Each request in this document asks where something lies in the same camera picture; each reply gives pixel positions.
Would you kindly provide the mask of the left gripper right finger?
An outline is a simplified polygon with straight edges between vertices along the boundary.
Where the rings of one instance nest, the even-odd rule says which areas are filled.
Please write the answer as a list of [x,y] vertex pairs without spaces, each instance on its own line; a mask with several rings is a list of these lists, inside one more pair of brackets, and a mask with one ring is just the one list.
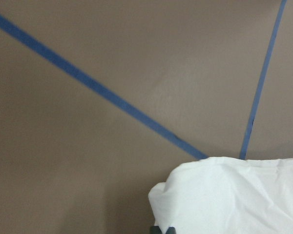
[[174,227],[169,227],[166,234],[176,234],[176,229]]

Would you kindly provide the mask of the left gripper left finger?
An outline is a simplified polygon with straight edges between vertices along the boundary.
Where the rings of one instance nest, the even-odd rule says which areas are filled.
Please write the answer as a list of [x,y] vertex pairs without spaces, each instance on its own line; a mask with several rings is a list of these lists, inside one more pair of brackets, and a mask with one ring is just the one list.
[[159,226],[151,226],[149,228],[149,233],[150,234],[161,234],[161,229]]

